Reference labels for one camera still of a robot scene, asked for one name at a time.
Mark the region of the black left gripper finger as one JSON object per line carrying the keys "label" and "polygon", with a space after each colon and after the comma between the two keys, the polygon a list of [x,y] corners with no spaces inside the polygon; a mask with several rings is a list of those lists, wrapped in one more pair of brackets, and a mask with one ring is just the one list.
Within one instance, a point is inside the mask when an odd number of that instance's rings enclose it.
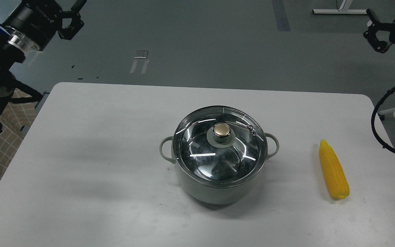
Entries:
{"label": "black left gripper finger", "polygon": [[68,11],[62,12],[62,18],[75,18],[80,15],[80,10],[86,4],[86,0],[77,0]]}
{"label": "black left gripper finger", "polygon": [[81,20],[80,14],[76,14],[71,17],[71,22],[67,27],[58,30],[59,37],[64,40],[72,40],[83,26],[84,22]]}

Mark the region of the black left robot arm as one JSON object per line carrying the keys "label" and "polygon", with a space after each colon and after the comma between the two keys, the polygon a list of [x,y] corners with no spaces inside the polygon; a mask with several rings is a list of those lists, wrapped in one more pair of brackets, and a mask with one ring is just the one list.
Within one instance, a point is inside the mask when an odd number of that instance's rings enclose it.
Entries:
{"label": "black left robot arm", "polygon": [[[0,24],[0,116],[9,103],[42,100],[43,95],[20,82],[10,72],[28,53],[43,51],[55,34],[71,40],[84,26],[80,11],[85,0],[77,0],[64,11],[55,0],[23,0]],[[0,122],[0,133],[3,125]]]}

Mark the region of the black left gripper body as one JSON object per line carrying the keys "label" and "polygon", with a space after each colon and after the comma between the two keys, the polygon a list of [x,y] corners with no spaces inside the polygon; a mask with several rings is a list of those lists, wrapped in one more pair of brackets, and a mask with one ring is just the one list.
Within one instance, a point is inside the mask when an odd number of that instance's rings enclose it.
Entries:
{"label": "black left gripper body", "polygon": [[3,22],[44,49],[62,27],[62,7],[55,0],[22,0]]}

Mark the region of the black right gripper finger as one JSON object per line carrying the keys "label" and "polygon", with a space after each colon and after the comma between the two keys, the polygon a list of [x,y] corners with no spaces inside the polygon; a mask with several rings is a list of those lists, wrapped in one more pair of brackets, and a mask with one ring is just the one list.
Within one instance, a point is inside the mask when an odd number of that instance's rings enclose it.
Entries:
{"label": "black right gripper finger", "polygon": [[[386,40],[380,40],[377,37],[377,32],[388,32],[389,36]],[[385,53],[391,45],[395,44],[395,30],[393,29],[369,29],[363,33],[363,36],[373,50],[379,53]]]}
{"label": "black right gripper finger", "polygon": [[373,10],[367,9],[366,13],[370,19],[370,23],[368,24],[368,30],[370,31],[392,31],[394,24],[392,23],[382,23],[379,21],[378,17],[374,13]]}

